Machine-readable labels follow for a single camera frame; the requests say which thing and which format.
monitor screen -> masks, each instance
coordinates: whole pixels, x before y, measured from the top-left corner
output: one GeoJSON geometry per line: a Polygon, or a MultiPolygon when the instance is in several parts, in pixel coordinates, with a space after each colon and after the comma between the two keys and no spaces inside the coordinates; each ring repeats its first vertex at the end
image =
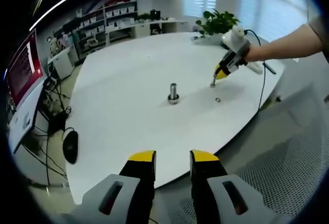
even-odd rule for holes
{"type": "Polygon", "coordinates": [[[43,76],[36,50],[35,31],[27,36],[9,63],[7,81],[14,104],[18,106],[28,89],[43,76]]]}

metal cylinder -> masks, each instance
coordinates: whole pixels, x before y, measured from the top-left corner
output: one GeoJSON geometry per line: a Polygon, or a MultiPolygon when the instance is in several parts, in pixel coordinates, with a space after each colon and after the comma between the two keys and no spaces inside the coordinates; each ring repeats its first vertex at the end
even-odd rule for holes
{"type": "Polygon", "coordinates": [[[177,99],[176,86],[177,86],[177,84],[175,84],[175,83],[172,83],[170,85],[170,99],[171,100],[176,100],[177,99]]]}

sleeve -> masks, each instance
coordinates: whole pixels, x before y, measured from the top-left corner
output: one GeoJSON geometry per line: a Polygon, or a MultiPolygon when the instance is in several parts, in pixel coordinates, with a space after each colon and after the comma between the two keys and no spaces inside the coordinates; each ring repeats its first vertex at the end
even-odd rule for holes
{"type": "Polygon", "coordinates": [[[327,18],[318,16],[312,19],[308,24],[313,31],[318,35],[323,44],[323,53],[329,57],[329,20],[327,18]]]}

green leaves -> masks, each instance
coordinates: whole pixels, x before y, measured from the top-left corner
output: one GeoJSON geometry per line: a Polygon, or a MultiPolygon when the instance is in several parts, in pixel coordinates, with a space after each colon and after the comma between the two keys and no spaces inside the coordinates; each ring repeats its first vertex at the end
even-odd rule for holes
{"type": "Polygon", "coordinates": [[[232,29],[233,25],[240,22],[233,13],[225,11],[224,13],[219,13],[216,9],[214,12],[205,11],[204,18],[206,22],[202,24],[201,20],[197,20],[195,23],[201,26],[200,34],[205,37],[208,35],[214,35],[218,33],[225,33],[232,29]]]}

floor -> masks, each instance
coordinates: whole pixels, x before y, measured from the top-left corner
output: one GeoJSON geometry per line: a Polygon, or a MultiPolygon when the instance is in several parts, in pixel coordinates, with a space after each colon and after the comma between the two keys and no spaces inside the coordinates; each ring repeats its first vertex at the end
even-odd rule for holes
{"type": "MultiPolygon", "coordinates": [[[[239,0],[239,6],[241,7],[239,17],[246,18],[244,20],[245,26],[256,30],[263,38],[267,40],[272,40],[275,39],[275,37],[282,36],[281,34],[289,33],[290,30],[293,30],[300,24],[307,22],[308,8],[306,7],[305,0],[292,1],[294,2],[286,2],[283,0],[239,0]],[[280,9],[285,9],[285,14],[287,14],[287,16],[281,17],[281,20],[274,21],[274,15],[275,13],[280,11],[280,9]],[[272,24],[269,24],[268,22],[262,22],[267,21],[267,18],[271,18],[270,22],[272,24]],[[278,27],[273,26],[281,24],[285,24],[286,27],[281,30],[278,30],[278,27]]],[[[207,7],[212,8],[211,2],[207,2],[207,7]]],[[[189,11],[195,11],[195,9],[193,7],[188,9],[184,8],[184,12],[186,13],[185,15],[187,15],[189,11]]],[[[81,67],[82,65],[76,67],[72,75],[66,80],[64,80],[61,85],[62,93],[67,95],[68,97],[71,96],[74,84],[79,75],[81,67]]],[[[64,106],[68,106],[69,99],[63,98],[63,103],[64,106]]],[[[60,108],[59,101],[56,101],[54,104],[54,109],[57,108],[60,108]]],[[[61,136],[62,132],[57,132],[52,137],[50,137],[48,153],[49,156],[65,170],[65,159],[62,153],[61,136]]],[[[229,161],[227,163],[227,166],[233,168],[233,164],[233,162],[229,161]]],[[[51,161],[49,162],[49,165],[55,167],[55,165],[51,161]]],[[[58,175],[50,174],[50,176],[53,180],[60,180],[63,183],[67,182],[59,178],[60,176],[58,175]]],[[[70,194],[69,188],[30,189],[41,208],[50,215],[59,213],[70,213],[76,207],[70,194]]]]}

